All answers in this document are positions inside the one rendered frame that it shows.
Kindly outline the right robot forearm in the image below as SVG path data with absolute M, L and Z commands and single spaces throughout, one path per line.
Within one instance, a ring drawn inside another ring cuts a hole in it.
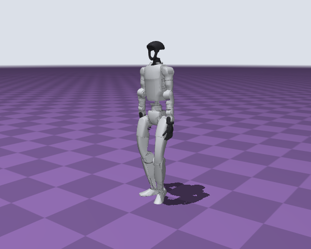
M 139 110 L 139 112 L 142 112 L 142 114 L 144 116 L 144 115 L 146 115 L 146 98 L 138 96 L 138 100 L 139 100 L 138 110 Z M 138 112 L 138 114 L 139 114 L 139 112 Z

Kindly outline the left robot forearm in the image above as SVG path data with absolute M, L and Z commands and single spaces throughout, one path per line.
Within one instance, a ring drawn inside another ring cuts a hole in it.
M 166 104 L 166 119 L 167 117 L 171 118 L 171 122 L 174 122 L 175 118 L 174 118 L 174 94 L 172 91 L 170 91 L 169 93 L 169 98 L 170 100 L 167 100 L 165 102 Z

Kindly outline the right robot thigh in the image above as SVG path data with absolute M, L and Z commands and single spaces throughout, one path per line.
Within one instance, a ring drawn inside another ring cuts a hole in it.
M 138 125 L 137 125 L 137 146 L 139 153 L 142 159 L 146 163 L 151 163 L 154 159 L 154 154 L 150 151 L 147 151 L 148 143 L 149 143 L 149 131 L 148 128 L 151 127 L 153 124 L 148 122 L 148 115 L 139 118 Z

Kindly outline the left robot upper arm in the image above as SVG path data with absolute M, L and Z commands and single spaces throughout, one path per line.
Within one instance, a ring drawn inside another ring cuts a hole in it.
M 164 76 L 165 80 L 165 87 L 166 91 L 163 93 L 163 98 L 166 100 L 170 100 L 169 93 L 170 91 L 173 92 L 173 76 L 174 76 L 174 69 L 169 66 L 162 66 L 162 75 Z

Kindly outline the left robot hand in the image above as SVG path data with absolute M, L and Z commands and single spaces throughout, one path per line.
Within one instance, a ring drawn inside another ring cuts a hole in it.
M 168 125 L 167 125 L 166 131 L 163 133 L 163 136 L 167 133 L 166 138 L 164 139 L 164 140 L 167 141 L 167 140 L 169 140 L 170 138 L 172 138 L 172 136 L 173 136 L 173 124 L 174 124 L 174 122 L 171 122 L 171 118 L 170 118 L 170 117 L 167 117 L 166 123 L 167 123 Z

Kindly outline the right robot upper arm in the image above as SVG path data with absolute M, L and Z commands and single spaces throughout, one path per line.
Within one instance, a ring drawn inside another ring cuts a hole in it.
M 141 85 L 141 88 L 137 91 L 137 95 L 141 96 L 143 98 L 146 96 L 145 80 L 144 80 L 144 69 L 145 69 L 145 67 L 142 67 L 140 69 L 140 85 Z

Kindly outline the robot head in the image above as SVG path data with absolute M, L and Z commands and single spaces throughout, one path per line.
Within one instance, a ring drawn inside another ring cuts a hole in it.
M 159 52 L 159 50 L 163 50 L 165 49 L 164 45 L 159 42 L 159 41 L 152 41 L 147 45 L 147 49 L 148 49 L 148 56 L 150 60 L 153 60 L 153 63 L 151 65 L 157 65 L 156 62 L 160 62 L 160 58 L 157 58 L 157 54 Z M 155 54 L 154 57 L 151 57 L 151 51 L 154 50 Z

